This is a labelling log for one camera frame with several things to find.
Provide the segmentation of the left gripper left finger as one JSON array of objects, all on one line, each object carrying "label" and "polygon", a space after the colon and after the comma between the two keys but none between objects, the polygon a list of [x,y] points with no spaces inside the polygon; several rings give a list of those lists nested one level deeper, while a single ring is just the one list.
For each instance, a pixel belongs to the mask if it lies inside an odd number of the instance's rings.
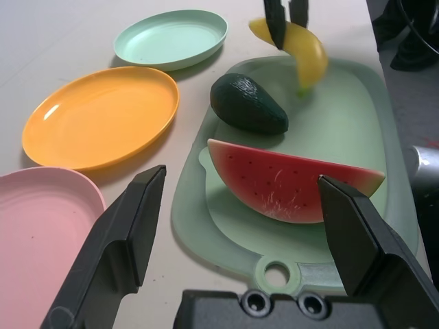
[{"label": "left gripper left finger", "polygon": [[42,328],[112,328],[122,299],[143,285],[166,167],[137,174],[97,219]]}]

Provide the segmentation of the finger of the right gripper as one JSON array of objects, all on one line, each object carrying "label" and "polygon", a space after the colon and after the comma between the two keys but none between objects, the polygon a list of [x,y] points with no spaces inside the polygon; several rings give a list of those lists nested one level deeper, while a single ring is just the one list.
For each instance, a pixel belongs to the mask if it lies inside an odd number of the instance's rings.
[{"label": "finger of the right gripper", "polygon": [[308,0],[290,0],[289,16],[291,23],[301,27],[308,26],[309,22],[309,1]]},{"label": "finger of the right gripper", "polygon": [[281,0],[264,0],[265,20],[274,45],[282,49],[285,40],[285,8]]}]

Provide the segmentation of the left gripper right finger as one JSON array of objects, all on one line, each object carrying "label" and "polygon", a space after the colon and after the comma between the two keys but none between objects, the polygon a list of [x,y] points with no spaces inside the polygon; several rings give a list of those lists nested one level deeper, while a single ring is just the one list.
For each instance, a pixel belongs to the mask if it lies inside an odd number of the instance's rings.
[{"label": "left gripper right finger", "polygon": [[413,253],[368,197],[325,175],[318,188],[329,249],[349,296],[438,297]]}]

